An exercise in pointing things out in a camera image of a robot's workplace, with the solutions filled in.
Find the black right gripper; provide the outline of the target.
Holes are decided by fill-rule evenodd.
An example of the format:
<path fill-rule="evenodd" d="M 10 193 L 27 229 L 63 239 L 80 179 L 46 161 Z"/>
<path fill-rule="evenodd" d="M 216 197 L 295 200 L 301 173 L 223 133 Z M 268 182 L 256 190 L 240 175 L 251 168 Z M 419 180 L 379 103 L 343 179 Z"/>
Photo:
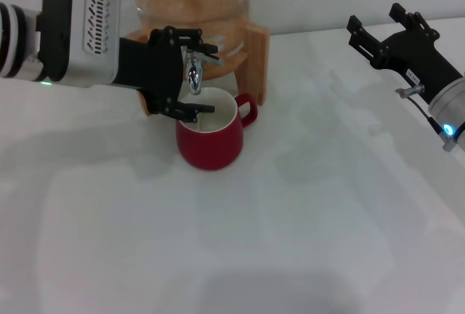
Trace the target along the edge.
<path fill-rule="evenodd" d="M 420 97 L 431 102 L 447 85 L 463 75 L 435 48 L 440 34 L 429 26 L 419 12 L 406 12 L 394 3 L 389 16 L 406 31 L 395 33 L 382 43 L 367 32 L 360 20 L 351 15 L 347 30 L 351 33 L 349 45 L 377 69 L 400 74 L 411 86 L 418 80 L 424 86 Z"/>

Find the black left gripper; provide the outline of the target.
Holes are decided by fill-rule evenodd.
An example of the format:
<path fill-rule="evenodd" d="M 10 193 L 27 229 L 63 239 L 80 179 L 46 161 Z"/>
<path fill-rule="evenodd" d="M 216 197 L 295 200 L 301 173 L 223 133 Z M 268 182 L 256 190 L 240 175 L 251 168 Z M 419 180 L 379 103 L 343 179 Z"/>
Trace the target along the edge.
<path fill-rule="evenodd" d="M 184 69 L 181 48 L 219 62 L 218 47 L 207 44 L 202 34 L 200 28 L 166 26 L 152 30 L 145 43 L 121 38 L 118 72 L 111 84 L 138 91 L 148 115 L 196 123 L 201 113 L 213 113 L 215 107 L 178 101 Z"/>

